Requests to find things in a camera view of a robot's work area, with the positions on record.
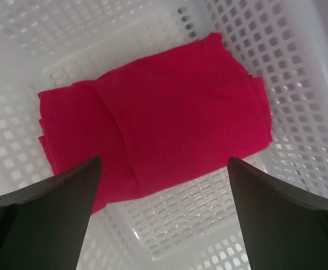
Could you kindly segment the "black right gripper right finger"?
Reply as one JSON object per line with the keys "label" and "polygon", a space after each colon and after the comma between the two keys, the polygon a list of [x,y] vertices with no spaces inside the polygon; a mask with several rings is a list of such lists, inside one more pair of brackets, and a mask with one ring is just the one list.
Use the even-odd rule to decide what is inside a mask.
{"label": "black right gripper right finger", "polygon": [[236,157],[227,164],[251,269],[328,269],[328,199]]}

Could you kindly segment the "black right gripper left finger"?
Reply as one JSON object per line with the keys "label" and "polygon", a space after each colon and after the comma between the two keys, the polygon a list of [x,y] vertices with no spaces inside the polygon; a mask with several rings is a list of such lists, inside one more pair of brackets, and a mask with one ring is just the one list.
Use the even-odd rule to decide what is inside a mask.
{"label": "black right gripper left finger", "polygon": [[76,269],[101,175],[99,157],[0,196],[0,269]]}

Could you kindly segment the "pink t-shirt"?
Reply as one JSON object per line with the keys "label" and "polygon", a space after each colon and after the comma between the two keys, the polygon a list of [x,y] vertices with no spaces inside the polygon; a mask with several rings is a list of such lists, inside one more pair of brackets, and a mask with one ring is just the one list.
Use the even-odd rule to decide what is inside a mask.
{"label": "pink t-shirt", "polygon": [[199,178],[272,142],[264,81],[235,60],[219,33],[38,97],[39,140],[53,172],[95,156],[103,163],[93,213]]}

